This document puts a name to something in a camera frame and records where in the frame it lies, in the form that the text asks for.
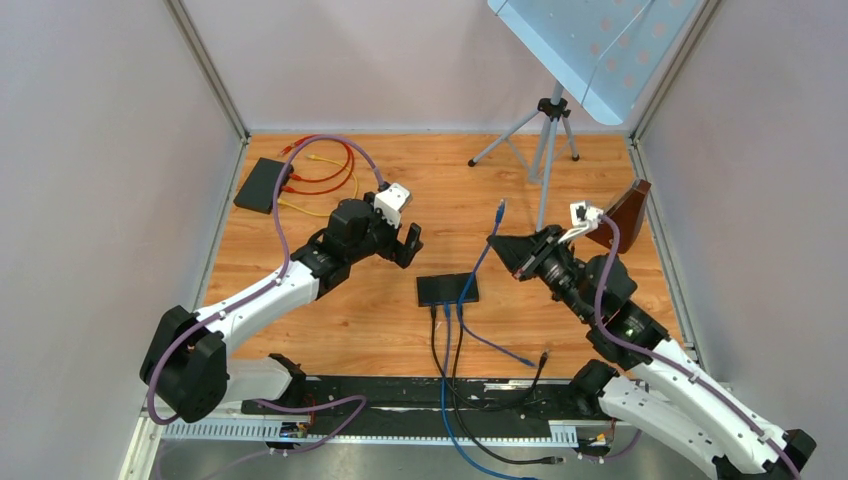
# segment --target gray floor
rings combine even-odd
[[[621,448],[632,436],[632,429],[621,428],[616,443]],[[465,463],[453,447],[328,444],[302,456],[262,456],[207,475],[244,455],[267,450],[264,444],[222,441],[170,441],[162,448],[161,474],[164,480],[251,480],[251,479],[309,479],[309,480],[453,480],[490,479]],[[562,452],[542,448],[499,448],[501,455],[513,458],[536,458],[558,454],[566,457],[561,465],[505,466],[476,449],[468,454],[482,465],[497,472],[537,477],[543,480],[579,478],[703,480],[706,478],[691,463],[677,453],[643,436],[639,446],[629,456],[604,465],[577,460],[572,451]],[[150,477],[156,479],[156,473]]]

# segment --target wood grain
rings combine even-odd
[[[240,182],[259,157],[275,158],[299,137],[253,136]],[[497,148],[474,168],[466,165],[494,139],[490,135],[351,138],[370,153],[388,181],[397,181],[412,191],[414,199],[404,211],[404,221],[421,225],[424,249],[406,270],[376,257],[360,262],[353,267],[347,282],[320,301],[279,319],[248,341],[235,356],[258,358],[279,352],[301,363],[310,374],[434,375],[429,313],[417,306],[415,278],[470,271],[491,231],[501,198],[508,202],[501,232],[531,233],[539,186],[526,181],[525,170],[507,146]],[[517,148],[531,157],[537,136],[513,138]],[[568,205],[573,201],[589,199],[596,205],[606,205],[634,178],[621,137],[578,136],[577,144],[579,162],[570,161],[566,155],[554,165],[548,224],[568,225]],[[344,150],[333,143],[310,145],[304,153],[344,159]],[[326,175],[337,168],[306,159],[298,160],[296,166],[298,173],[310,176]],[[363,188],[360,196],[364,191],[373,191],[374,176],[361,158],[357,158],[355,171]],[[299,183],[298,187],[307,190],[314,185]],[[325,196],[284,195],[298,205],[329,212],[352,190],[349,184]],[[292,209],[282,209],[280,217],[292,250],[326,226],[326,219]],[[581,239],[577,253],[588,259],[603,253],[603,249]],[[223,300],[259,280],[278,267],[281,260],[282,249],[270,216],[232,207],[206,303]],[[636,302],[680,338],[647,225],[623,260],[639,284],[634,295]],[[483,262],[478,279],[481,301],[465,308],[465,320],[479,335],[533,360],[543,349],[550,349],[546,377],[571,377],[589,358],[597,358],[584,338],[586,327],[564,305],[551,301],[542,282],[516,282],[494,254]],[[440,342],[444,330],[442,322],[438,330]],[[527,377],[533,371],[469,338],[463,343],[460,374]]]

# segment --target robotic arm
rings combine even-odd
[[[585,406],[629,422],[695,463],[712,479],[792,479],[816,447],[802,430],[784,431],[760,417],[695,364],[650,315],[630,300],[636,283],[616,257],[600,284],[608,255],[583,262],[571,242],[596,228],[603,210],[571,205],[574,227],[551,225],[526,237],[490,236],[489,244],[519,281],[538,277],[581,322],[595,350],[645,380],[670,402],[603,362],[590,361],[572,388]],[[601,289],[601,312],[595,297]]]
[[[148,385],[157,364],[176,340],[195,328],[165,360],[156,378],[156,394],[187,423],[196,422],[220,403],[249,399],[277,400],[297,365],[282,355],[262,360],[227,360],[248,338],[276,319],[314,302],[347,280],[351,266],[377,254],[406,268],[423,244],[421,228],[409,227],[398,241],[401,212],[412,194],[395,183],[363,200],[347,199],[291,255],[291,261],[232,297],[190,313],[181,306],[168,310],[159,323],[139,373]],[[198,328],[203,320],[209,323]]]

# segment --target tripod leg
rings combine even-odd
[[[562,92],[564,89],[562,88],[562,84],[556,82],[554,85],[554,93],[551,94],[551,103],[562,101]],[[537,183],[539,181],[539,162],[542,160],[542,152],[545,151],[545,144],[548,141],[548,132],[551,127],[551,119],[550,117],[545,119],[545,123],[542,125],[542,132],[539,134],[539,143],[536,145],[536,154],[533,155],[533,165],[530,167],[530,178],[531,182]]]
[[[562,117],[562,126],[565,127],[565,134],[568,135],[568,146],[571,147],[571,159],[575,162],[580,160],[580,154],[577,153],[577,142],[574,141],[574,134],[571,133],[571,123],[568,118]]]
[[[548,203],[548,187],[551,184],[551,167],[554,164],[554,148],[556,147],[556,129],[558,122],[550,122],[548,129],[548,156],[545,160],[545,176],[542,178],[542,196],[539,198],[539,218],[536,220],[536,231],[545,225],[545,206]]]
[[[494,142],[492,142],[492,144],[491,144],[491,145],[489,145],[488,147],[486,147],[486,149],[485,149],[485,150],[483,150],[482,152],[480,152],[479,154],[477,154],[477,156],[476,156],[476,157],[474,157],[474,158],[472,158],[471,160],[469,160],[469,161],[468,161],[468,166],[469,166],[469,167],[473,167],[474,165],[477,165],[477,162],[479,162],[479,161],[480,161],[483,157],[485,157],[486,155],[488,155],[488,154],[489,154],[489,152],[491,152],[492,150],[494,150],[494,149],[495,149],[495,147],[497,147],[498,145],[500,145],[501,143],[503,143],[503,141],[504,141],[504,140],[506,140],[507,138],[509,138],[509,136],[510,136],[510,135],[512,135],[513,133],[517,132],[519,128],[521,128],[521,127],[523,127],[524,125],[526,125],[526,124],[527,124],[527,122],[529,122],[530,120],[533,120],[533,117],[535,117],[535,116],[536,116],[536,115],[538,115],[538,114],[539,114],[539,111],[538,111],[538,110],[533,110],[531,113],[528,113],[528,114],[527,114],[524,118],[522,118],[521,120],[519,120],[519,121],[518,121],[518,123],[516,123],[515,125],[513,125],[513,126],[512,126],[509,130],[507,130],[506,132],[504,132],[504,133],[503,133],[503,135],[501,135],[500,137],[498,137],[498,139],[497,139],[497,140],[495,140]]]

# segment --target black cable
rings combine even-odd
[[[436,342],[435,342],[435,337],[436,337],[436,307],[433,306],[430,309],[430,312],[431,312],[430,317],[431,317],[431,321],[432,321],[432,325],[431,325],[431,328],[430,328],[430,347],[431,347],[431,350],[433,351],[433,360],[436,362],[436,368],[439,370],[439,374],[442,377],[444,377],[445,372],[442,369],[442,365],[439,363],[438,356],[436,355]],[[542,457],[542,458],[536,458],[536,459],[532,459],[532,460],[513,460],[511,458],[506,458],[506,457],[498,455],[497,453],[489,450],[488,447],[486,447],[485,445],[480,443],[480,441],[477,439],[477,437],[475,437],[471,433],[471,431],[468,429],[468,426],[465,424],[465,421],[462,418],[462,414],[460,413],[460,410],[457,406],[457,400],[465,401],[465,398],[456,391],[456,385],[455,385],[455,383],[456,383],[456,372],[457,372],[456,365],[459,362],[459,353],[460,353],[460,349],[462,348],[462,338],[463,338],[463,331],[460,328],[460,330],[459,330],[459,340],[458,340],[457,345],[456,345],[456,360],[454,361],[454,364],[453,364],[453,370],[451,372],[451,379],[450,379],[449,382],[446,382],[446,383],[447,383],[447,386],[450,388],[451,392],[453,392],[453,395],[452,395],[453,402],[452,403],[453,403],[454,416],[456,417],[456,421],[459,424],[459,428],[462,430],[462,432],[465,434],[465,436],[468,437],[468,439],[471,440],[474,443],[474,445],[477,445],[477,447],[480,450],[482,450],[483,453],[485,453],[486,455],[489,455],[490,457],[494,458],[495,460],[498,460],[500,462],[503,462],[503,463],[506,463],[506,464],[509,464],[509,465],[536,465],[536,464],[555,465],[555,464],[558,464],[558,463],[562,463],[563,462],[562,457]],[[535,390],[536,384],[539,381],[539,376],[541,375],[541,372],[542,372],[542,368],[544,367],[547,360],[548,360],[548,354],[547,354],[547,352],[545,352],[545,353],[542,354],[542,358],[539,359],[539,368],[536,372],[536,377],[534,378],[531,386],[529,388],[527,388],[527,390],[521,396],[519,396],[515,400],[509,402],[509,404],[497,405],[494,408],[485,409],[485,408],[483,408],[479,405],[475,405],[475,404],[470,403],[468,401],[465,401],[465,403],[467,405],[471,406],[472,408],[477,409],[477,410],[488,411],[488,412],[507,410],[507,409],[510,409],[510,408],[515,408],[515,407],[521,406],[527,400],[527,398],[529,398],[530,395],[532,395],[533,391]]]
[[[430,305],[430,351],[433,354],[433,361],[436,362],[436,368],[439,371],[439,375],[443,377],[447,377],[447,372],[443,371],[442,365],[439,362],[439,356],[436,353],[436,315],[438,310],[435,305]],[[539,368],[536,370],[536,376],[533,378],[533,383],[515,400],[510,401],[507,404],[487,404],[487,405],[479,405],[465,398],[464,395],[459,393],[456,390],[453,382],[447,382],[447,386],[451,392],[453,392],[454,396],[456,396],[460,402],[462,402],[465,406],[469,408],[473,408],[474,410],[479,410],[481,412],[500,412],[503,410],[509,410],[515,407],[524,406],[529,403],[534,402],[526,402],[530,395],[533,394],[533,391],[536,390],[536,385],[539,383],[539,377],[542,375],[542,368],[545,366],[545,362],[547,362],[547,352],[542,354],[542,358],[539,359]]]

